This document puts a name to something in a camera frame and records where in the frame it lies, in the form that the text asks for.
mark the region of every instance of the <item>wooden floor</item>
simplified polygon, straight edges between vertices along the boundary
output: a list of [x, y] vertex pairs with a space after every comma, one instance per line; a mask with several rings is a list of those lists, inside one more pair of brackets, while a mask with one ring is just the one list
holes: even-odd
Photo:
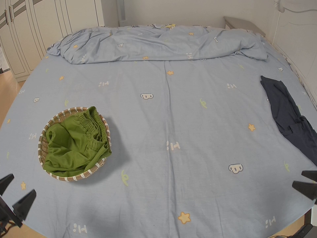
[[[0, 74], [0, 127], [3, 120], [5, 119], [7, 112], [17, 96], [23, 82], [17, 82], [10, 71]], [[275, 235], [291, 236], [296, 233], [299, 228], [304, 224], [304, 216], [299, 218], [293, 224], [289, 225], [287, 228], [278, 232]], [[14, 227], [10, 229], [6, 238], [45, 238], [39, 233], [35, 232], [31, 228], [23, 225], [22, 228]]]

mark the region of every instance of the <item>green garment in basket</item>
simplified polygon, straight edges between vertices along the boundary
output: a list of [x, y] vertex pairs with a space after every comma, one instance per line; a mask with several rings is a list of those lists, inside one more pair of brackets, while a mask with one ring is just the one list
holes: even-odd
[[60, 177], [80, 175], [111, 154], [106, 127], [95, 107], [50, 126], [46, 139], [43, 169]]

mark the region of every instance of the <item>clothing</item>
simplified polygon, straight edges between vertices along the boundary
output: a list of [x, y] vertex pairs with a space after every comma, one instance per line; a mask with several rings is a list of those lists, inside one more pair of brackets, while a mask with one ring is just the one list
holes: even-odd
[[48, 154], [43, 169], [60, 177], [86, 172], [111, 154], [105, 125], [95, 107], [50, 126], [46, 139]]
[[263, 76], [261, 79], [279, 131], [317, 166], [317, 133], [306, 117], [300, 115], [299, 108], [282, 81]]

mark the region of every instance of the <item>bed sheet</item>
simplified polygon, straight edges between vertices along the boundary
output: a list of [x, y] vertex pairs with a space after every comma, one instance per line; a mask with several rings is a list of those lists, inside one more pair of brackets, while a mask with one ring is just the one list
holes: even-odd
[[[260, 75], [283, 81], [313, 128], [317, 112], [285, 58], [261, 42], [266, 61], [72, 65], [46, 55], [0, 130], [0, 177], [15, 176], [3, 199], [12, 205], [34, 188], [25, 224], [48, 238], [266, 238], [283, 229], [314, 205], [292, 182], [317, 168], [280, 134]], [[38, 161], [43, 127], [92, 105], [109, 124], [112, 155], [87, 179], [53, 179]]]

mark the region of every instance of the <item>white wardrobe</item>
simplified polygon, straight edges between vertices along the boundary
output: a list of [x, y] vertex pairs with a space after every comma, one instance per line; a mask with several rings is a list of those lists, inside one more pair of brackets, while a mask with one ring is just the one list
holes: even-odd
[[18, 81], [26, 80], [51, 44], [104, 25], [101, 0], [0, 0], [0, 44]]

